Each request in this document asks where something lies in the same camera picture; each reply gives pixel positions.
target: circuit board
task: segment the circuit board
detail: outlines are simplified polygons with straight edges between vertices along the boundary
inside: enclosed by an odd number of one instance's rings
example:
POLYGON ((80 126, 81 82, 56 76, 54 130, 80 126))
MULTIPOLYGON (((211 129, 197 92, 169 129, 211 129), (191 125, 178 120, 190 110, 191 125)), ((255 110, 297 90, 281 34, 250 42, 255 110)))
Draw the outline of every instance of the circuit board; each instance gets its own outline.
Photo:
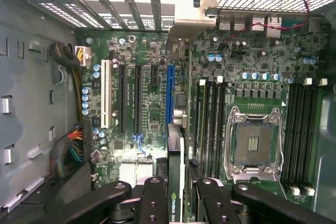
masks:
POLYGON ((162 78, 165 40, 165 34, 102 31, 82 34, 82 44, 91 48, 92 56, 91 66, 82 68, 82 86, 91 90, 89 113, 85 117, 92 120, 95 134, 92 149, 100 156, 96 163, 98 187, 118 179, 135 186, 139 176, 152 176, 156 158, 166 156, 166 92, 162 78), (109 60, 112 69, 112 119, 104 129, 102 76, 98 76, 102 75, 102 60, 109 60))
MULTIPOLYGON (((237 34, 230 42, 226 41, 230 36, 229 31, 210 30, 193 41, 191 75, 192 83, 197 85, 191 86, 191 145, 194 146, 194 156, 200 161, 204 176, 217 177, 230 188, 235 180, 228 178, 228 170, 232 167, 237 169, 236 164, 258 164, 260 167, 263 163, 273 164, 276 153, 283 155, 290 84, 297 81, 305 87, 305 78, 314 80, 323 71, 319 68, 323 68, 329 29, 325 24, 317 33, 309 33, 307 27, 282 31, 277 39, 266 38, 263 33, 245 32, 237 34), (270 115, 278 110, 281 124, 276 127, 248 120, 246 124, 233 126, 228 124, 233 109, 238 109, 241 115, 255 114, 256 119, 257 116, 270 115), (248 139, 248 143, 242 147, 239 143, 244 139, 248 139), (227 153, 225 145, 229 141, 233 143, 228 146, 227 153), (225 158, 235 165, 226 170, 222 165, 225 158)), ((320 104, 321 91, 317 92, 315 102, 320 104)), ((318 121, 312 121, 313 148, 317 141, 318 121)), ((307 166, 310 167, 308 173, 312 180, 314 154, 307 166)), ((312 197, 287 193, 279 180, 267 181, 258 176, 243 180, 310 207, 312 197)))

